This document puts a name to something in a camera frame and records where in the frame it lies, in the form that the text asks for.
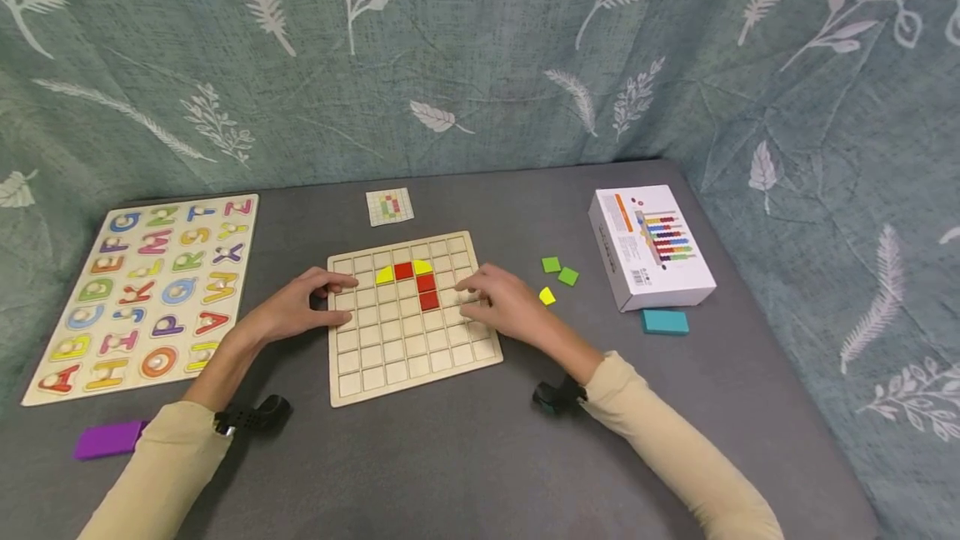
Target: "gray table surface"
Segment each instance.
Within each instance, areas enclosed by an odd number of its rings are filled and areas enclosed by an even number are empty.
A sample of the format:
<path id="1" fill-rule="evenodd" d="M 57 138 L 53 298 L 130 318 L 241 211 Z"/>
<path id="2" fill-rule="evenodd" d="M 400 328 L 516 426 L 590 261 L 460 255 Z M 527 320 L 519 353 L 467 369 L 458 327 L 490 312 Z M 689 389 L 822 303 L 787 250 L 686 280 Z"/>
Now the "gray table surface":
<path id="1" fill-rule="evenodd" d="M 587 219 L 594 188 L 654 184 L 673 188 L 718 285 L 687 309 L 683 338 L 644 336 L 635 312 L 617 312 Z M 416 218 L 370 227 L 364 193 L 400 186 L 410 188 Z M 328 255 L 469 230 L 480 262 L 536 289 L 549 283 L 555 313 L 636 365 L 757 485 L 786 538 L 878 537 L 846 458 L 673 163 L 353 182 L 260 197 L 242 313 Z M 576 287 L 543 273 L 539 258 L 549 255 L 580 271 Z M 557 418 L 531 406 L 537 382 L 562 378 L 539 352 L 501 338 L 504 363 L 333 409 L 326 336 L 274 344 L 254 363 L 238 398 L 278 393 L 295 412 L 279 434 L 234 443 L 179 538 L 702 537 L 617 435 L 586 413 Z M 127 463 L 75 462 L 78 435 L 150 418 L 187 385 L 7 406 L 0 536 L 74 538 Z"/>

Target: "hand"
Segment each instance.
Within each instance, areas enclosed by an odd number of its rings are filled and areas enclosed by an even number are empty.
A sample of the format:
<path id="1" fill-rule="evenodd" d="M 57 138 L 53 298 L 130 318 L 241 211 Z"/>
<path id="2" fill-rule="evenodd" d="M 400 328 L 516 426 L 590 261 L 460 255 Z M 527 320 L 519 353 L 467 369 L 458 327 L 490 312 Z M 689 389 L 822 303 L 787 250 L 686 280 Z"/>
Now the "hand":
<path id="1" fill-rule="evenodd" d="M 327 298 L 329 293 L 340 293 L 341 289 L 356 285 L 358 281 L 348 275 L 310 267 L 254 308 L 234 331 L 247 333 L 254 342 L 272 343 L 313 328 L 347 323 L 353 316 L 348 311 L 314 311 L 310 308 L 310 294 Z"/>
<path id="2" fill-rule="evenodd" d="M 525 343 L 537 344 L 550 327 L 560 323 L 526 283 L 494 264 L 484 263 L 455 288 L 469 292 L 480 290 L 479 302 L 460 307 L 465 318 L 486 323 Z"/>

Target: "pattern card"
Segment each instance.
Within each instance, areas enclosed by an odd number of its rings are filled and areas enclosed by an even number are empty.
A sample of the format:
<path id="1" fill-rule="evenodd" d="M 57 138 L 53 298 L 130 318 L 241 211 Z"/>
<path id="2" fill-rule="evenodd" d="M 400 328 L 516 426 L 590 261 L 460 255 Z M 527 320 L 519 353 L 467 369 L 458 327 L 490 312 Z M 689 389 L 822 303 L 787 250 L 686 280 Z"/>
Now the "pattern card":
<path id="1" fill-rule="evenodd" d="M 257 194 L 107 213 L 21 405 L 195 378 L 238 315 Z"/>
<path id="2" fill-rule="evenodd" d="M 367 192 L 367 210 L 370 212 L 371 227 L 406 222 L 407 219 L 414 218 L 410 192 L 407 192 L 405 187 Z"/>
<path id="3" fill-rule="evenodd" d="M 330 329 L 334 407 L 503 361 L 497 332 L 461 317 L 476 296 L 453 289 L 478 269 L 469 232 L 334 255 L 327 268 L 360 282 L 330 296 L 353 313 Z"/>

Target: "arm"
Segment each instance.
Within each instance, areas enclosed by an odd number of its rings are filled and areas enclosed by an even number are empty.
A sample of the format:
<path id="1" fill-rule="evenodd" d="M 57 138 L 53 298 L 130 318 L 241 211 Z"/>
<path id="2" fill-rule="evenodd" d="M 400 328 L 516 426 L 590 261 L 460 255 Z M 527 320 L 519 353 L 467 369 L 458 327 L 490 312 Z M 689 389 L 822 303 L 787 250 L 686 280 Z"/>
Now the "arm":
<path id="1" fill-rule="evenodd" d="M 130 463 L 78 540 L 174 538 L 232 441 L 213 431 L 214 413 L 227 407 L 267 343 L 348 321 L 348 312 L 317 312 L 309 305 L 311 293 L 326 298 L 343 286 L 356 286 L 356 280 L 312 268 L 223 337 L 183 400 L 160 409 L 145 428 Z"/>
<path id="2" fill-rule="evenodd" d="M 783 540 L 757 489 L 616 352 L 604 357 L 498 267 L 485 264 L 457 289 L 479 289 L 485 299 L 463 305 L 465 317 L 541 349 L 587 389 L 583 408 L 633 446 L 687 504 L 707 540 Z"/>

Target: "purple rectangular block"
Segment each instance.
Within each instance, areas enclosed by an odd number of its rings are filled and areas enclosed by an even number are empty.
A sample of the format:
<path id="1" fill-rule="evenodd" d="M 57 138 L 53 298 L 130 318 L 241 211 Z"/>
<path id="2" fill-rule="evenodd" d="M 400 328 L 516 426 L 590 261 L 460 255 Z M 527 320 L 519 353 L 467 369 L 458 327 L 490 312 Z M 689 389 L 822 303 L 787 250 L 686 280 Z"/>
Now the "purple rectangular block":
<path id="1" fill-rule="evenodd" d="M 77 440 L 73 457 L 81 462 L 112 454 L 132 453 L 140 433 L 149 421 L 119 422 L 112 426 L 88 427 Z"/>

